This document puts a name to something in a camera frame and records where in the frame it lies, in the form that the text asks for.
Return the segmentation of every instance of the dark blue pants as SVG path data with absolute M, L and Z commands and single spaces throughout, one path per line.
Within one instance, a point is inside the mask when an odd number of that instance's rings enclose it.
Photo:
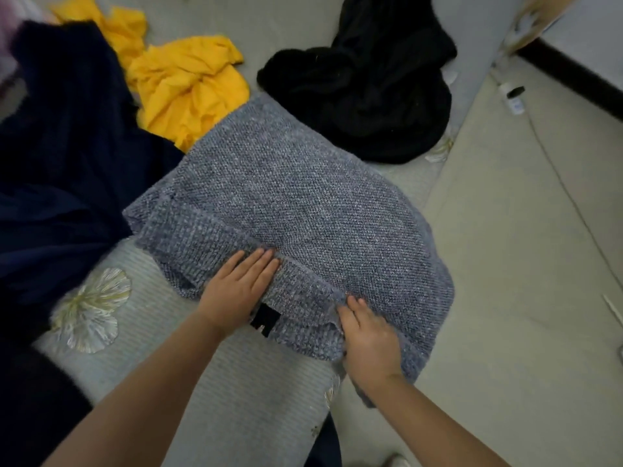
M 338 432 L 335 430 L 331 414 L 326 417 L 322 425 L 320 434 L 307 457 L 305 467 L 342 467 Z

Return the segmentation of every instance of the black baseboard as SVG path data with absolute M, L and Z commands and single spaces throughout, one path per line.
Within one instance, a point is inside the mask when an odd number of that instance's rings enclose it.
M 623 91 L 541 39 L 518 54 L 536 68 L 623 121 Z

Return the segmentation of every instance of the yellow garment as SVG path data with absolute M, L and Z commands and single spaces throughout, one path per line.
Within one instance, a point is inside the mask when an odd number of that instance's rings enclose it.
M 98 25 L 141 98 L 139 126 L 184 152 L 249 99 L 249 86 L 233 67 L 244 59 L 226 37 L 191 37 L 145 51 L 147 21 L 138 10 L 115 6 L 105 17 L 94 0 L 65 0 L 51 10 L 61 22 Z
M 242 54 L 223 36 L 150 46 L 127 71 L 128 82 L 136 86 L 143 103 L 139 126 L 187 152 L 249 99 L 249 86 L 233 67 L 242 61 Z
M 147 20 L 139 10 L 114 6 L 106 17 L 94 0 L 65 0 L 50 9 L 62 23 L 93 20 L 117 53 L 123 70 L 145 51 L 143 37 L 147 32 Z

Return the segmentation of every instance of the foot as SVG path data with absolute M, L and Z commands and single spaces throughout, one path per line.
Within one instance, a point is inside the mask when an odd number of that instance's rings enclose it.
M 393 454 L 387 458 L 381 467 L 411 467 L 411 464 L 400 454 Z

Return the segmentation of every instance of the folded sweater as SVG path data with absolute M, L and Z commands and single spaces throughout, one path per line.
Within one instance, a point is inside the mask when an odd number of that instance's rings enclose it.
M 430 227 L 398 188 L 265 94 L 124 214 L 136 245 L 187 298 L 236 250 L 277 248 L 282 266 L 262 303 L 279 318 L 264 334 L 318 359 L 342 358 L 335 309 L 351 293 L 396 328 L 415 381 L 454 298 Z

